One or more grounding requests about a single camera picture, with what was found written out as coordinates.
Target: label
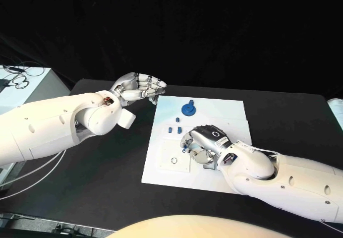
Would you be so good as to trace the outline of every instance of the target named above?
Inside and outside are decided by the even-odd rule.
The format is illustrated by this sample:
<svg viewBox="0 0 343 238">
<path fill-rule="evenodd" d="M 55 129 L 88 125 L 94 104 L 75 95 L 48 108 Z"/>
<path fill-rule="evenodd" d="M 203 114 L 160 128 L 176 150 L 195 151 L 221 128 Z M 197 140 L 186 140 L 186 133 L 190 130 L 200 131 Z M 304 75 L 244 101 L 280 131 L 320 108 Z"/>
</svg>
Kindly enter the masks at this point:
<svg viewBox="0 0 343 238">
<path fill-rule="evenodd" d="M 223 137 L 222 139 L 219 139 L 215 143 L 216 147 L 221 147 L 228 141 L 229 141 L 228 137 Z"/>
</svg>

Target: white paper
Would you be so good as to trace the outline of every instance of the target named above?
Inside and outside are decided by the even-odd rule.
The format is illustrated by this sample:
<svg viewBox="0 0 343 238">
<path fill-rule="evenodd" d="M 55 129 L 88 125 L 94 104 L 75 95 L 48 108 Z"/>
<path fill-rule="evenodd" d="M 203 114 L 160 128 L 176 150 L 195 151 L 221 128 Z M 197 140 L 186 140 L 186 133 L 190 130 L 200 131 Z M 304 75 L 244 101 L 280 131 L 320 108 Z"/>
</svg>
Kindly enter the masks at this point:
<svg viewBox="0 0 343 238">
<path fill-rule="evenodd" d="M 182 114 L 180 108 L 190 99 L 195 101 L 196 113 L 187 117 Z M 183 135 L 196 126 L 206 124 L 221 128 L 232 142 L 239 139 L 252 144 L 242 101 L 160 96 L 143 183 L 235 193 L 218 170 L 205 169 L 202 164 L 193 160 L 190 160 L 189 172 L 186 167 L 183 171 L 170 164 L 173 157 L 185 156 L 185 153 L 180 154 L 179 145 Z M 177 134 L 177 127 L 182 127 L 182 134 Z"/>
</svg>

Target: robotic hand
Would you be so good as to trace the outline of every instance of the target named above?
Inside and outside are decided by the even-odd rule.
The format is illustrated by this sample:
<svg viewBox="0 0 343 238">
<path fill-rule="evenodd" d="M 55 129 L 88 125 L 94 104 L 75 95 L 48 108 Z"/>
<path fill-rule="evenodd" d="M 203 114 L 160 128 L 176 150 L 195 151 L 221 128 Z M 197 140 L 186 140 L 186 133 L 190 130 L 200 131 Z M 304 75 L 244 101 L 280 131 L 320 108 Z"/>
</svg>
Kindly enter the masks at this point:
<svg viewBox="0 0 343 238">
<path fill-rule="evenodd" d="M 56 154 L 118 124 L 130 128 L 136 116 L 123 108 L 143 98 L 157 103 L 166 83 L 128 73 L 110 91 L 32 102 L 0 115 L 0 166 Z"/>
<path fill-rule="evenodd" d="M 196 153 L 190 144 L 202 151 Z M 213 125 L 197 126 L 180 147 L 200 164 L 216 164 L 232 190 L 321 222 L 343 223 L 343 171 L 313 160 L 232 143 Z"/>
</svg>

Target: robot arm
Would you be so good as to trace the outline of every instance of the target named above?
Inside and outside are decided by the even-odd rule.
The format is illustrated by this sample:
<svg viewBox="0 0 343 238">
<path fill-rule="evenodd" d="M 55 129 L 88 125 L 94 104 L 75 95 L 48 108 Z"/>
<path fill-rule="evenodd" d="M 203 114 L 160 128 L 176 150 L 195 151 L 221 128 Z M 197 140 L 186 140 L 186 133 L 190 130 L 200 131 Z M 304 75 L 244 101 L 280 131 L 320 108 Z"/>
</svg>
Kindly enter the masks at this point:
<svg viewBox="0 0 343 238">
<path fill-rule="evenodd" d="M 202 151 L 190 147 L 195 142 Z M 317 221 L 343 223 L 343 171 L 308 159 L 232 143 L 212 125 L 185 135 L 180 147 L 200 164 L 216 163 L 228 185 L 241 195 Z"/>
<path fill-rule="evenodd" d="M 56 154 L 118 124 L 130 128 L 136 116 L 123 108 L 166 91 L 166 83 L 130 73 L 110 91 L 32 102 L 0 116 L 0 166 Z"/>
</svg>

